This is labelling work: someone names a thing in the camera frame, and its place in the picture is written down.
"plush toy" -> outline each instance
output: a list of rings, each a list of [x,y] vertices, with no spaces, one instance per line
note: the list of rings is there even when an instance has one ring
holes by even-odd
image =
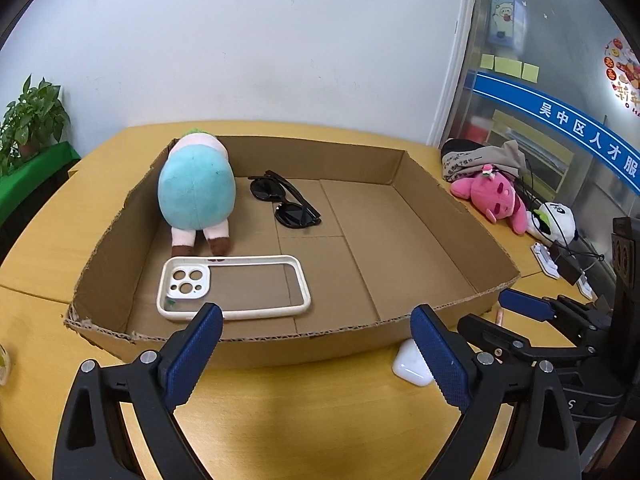
[[[578,237],[574,214],[562,204],[545,202],[538,209],[527,211],[527,233],[546,246],[553,242],[566,247]]]
[[[171,226],[172,256],[193,253],[203,231],[214,256],[231,249],[226,220],[236,201],[236,181],[228,155],[216,137],[195,130],[176,142],[158,180],[158,202]]]
[[[527,210],[517,195],[511,180],[485,164],[481,173],[459,178],[451,184],[450,192],[459,198],[471,199],[489,222],[495,224],[501,218],[510,218],[511,228],[516,234],[527,231]]]

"white plush toy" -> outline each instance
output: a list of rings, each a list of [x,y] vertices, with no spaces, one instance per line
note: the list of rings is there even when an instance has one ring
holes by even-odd
[[[557,242],[566,247],[578,237],[574,214],[567,206],[545,202],[538,209],[527,211],[527,233],[546,246]]]

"pink plush toy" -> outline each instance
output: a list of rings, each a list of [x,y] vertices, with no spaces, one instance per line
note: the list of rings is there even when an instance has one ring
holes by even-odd
[[[451,184],[450,192],[459,198],[470,198],[492,224],[509,217],[513,232],[521,235],[527,231],[527,210],[522,199],[511,180],[491,164],[485,164],[476,176],[456,180]]]

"sticky note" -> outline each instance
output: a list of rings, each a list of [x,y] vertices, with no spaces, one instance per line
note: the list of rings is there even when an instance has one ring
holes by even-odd
[[[516,59],[508,59],[506,57],[496,57],[494,70],[514,77],[520,77],[522,72],[522,62]]]
[[[539,71],[540,71],[539,66],[525,63],[524,66],[522,67],[522,78],[526,79],[527,81],[531,81],[532,83],[537,83]]]
[[[480,60],[480,68],[487,68],[489,70],[494,69],[494,55],[493,54],[482,54],[482,59]]]

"potted plant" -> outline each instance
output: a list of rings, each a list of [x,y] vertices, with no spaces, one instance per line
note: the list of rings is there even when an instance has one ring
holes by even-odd
[[[50,138],[60,142],[62,130],[69,122],[60,102],[60,86],[42,78],[31,86],[31,76],[22,86],[17,101],[7,105],[0,126],[0,173],[7,174],[14,167],[36,155]]]

